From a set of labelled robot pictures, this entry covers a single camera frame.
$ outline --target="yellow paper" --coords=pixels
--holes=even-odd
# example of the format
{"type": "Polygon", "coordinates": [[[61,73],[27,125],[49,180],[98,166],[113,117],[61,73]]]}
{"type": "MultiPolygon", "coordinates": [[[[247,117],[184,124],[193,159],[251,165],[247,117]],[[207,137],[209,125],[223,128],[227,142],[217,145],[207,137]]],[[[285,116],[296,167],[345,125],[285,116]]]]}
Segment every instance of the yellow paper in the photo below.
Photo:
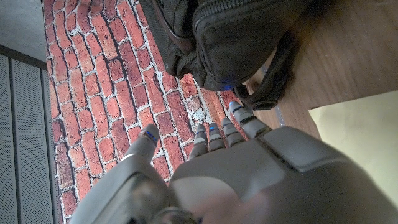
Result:
{"type": "Polygon", "coordinates": [[[309,112],[322,141],[365,169],[398,208],[398,91],[309,112]]]}

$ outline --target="backpack handle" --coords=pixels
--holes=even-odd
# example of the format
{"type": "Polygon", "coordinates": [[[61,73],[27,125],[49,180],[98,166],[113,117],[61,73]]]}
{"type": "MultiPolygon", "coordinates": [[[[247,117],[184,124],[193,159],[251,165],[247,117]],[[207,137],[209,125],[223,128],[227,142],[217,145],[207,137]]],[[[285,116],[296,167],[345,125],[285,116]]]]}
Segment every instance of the backpack handle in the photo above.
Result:
{"type": "Polygon", "coordinates": [[[279,41],[274,58],[267,69],[258,89],[249,94],[246,86],[240,84],[233,89],[242,103],[253,110],[270,110],[277,104],[277,99],[284,89],[289,63],[293,59],[292,50],[297,41],[287,32],[279,41]]]}

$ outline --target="black backpack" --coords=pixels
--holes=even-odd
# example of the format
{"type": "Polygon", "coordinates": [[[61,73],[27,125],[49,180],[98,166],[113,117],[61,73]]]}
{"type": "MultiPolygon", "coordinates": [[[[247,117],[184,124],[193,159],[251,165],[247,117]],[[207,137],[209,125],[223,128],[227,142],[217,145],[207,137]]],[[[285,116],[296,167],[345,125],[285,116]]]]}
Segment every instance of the black backpack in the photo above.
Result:
{"type": "Polygon", "coordinates": [[[140,0],[166,71],[191,73],[207,90],[233,89],[254,110],[269,110],[282,93],[296,41],[288,32],[311,0],[140,0]],[[258,89],[251,78],[277,50],[258,89]]]}

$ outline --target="wooden table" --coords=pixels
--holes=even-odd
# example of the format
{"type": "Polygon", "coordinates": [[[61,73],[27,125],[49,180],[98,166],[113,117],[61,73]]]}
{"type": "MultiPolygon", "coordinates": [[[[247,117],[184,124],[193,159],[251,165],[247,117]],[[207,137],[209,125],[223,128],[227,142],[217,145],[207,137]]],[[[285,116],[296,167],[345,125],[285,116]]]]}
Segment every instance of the wooden table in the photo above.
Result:
{"type": "Polygon", "coordinates": [[[277,108],[255,112],[272,128],[319,138],[309,109],[398,90],[398,1],[316,1],[295,30],[294,78],[277,108]]]}

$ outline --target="brick pattern surface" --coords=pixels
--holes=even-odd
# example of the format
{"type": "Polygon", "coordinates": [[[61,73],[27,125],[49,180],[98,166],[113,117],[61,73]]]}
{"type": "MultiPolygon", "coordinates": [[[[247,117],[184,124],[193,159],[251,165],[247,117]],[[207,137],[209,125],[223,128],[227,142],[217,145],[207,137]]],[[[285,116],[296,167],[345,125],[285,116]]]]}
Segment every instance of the brick pattern surface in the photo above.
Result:
{"type": "Polygon", "coordinates": [[[230,91],[165,71],[138,1],[44,0],[43,12],[62,223],[147,124],[159,128],[152,165],[168,182],[197,125],[230,117],[230,91]]]}

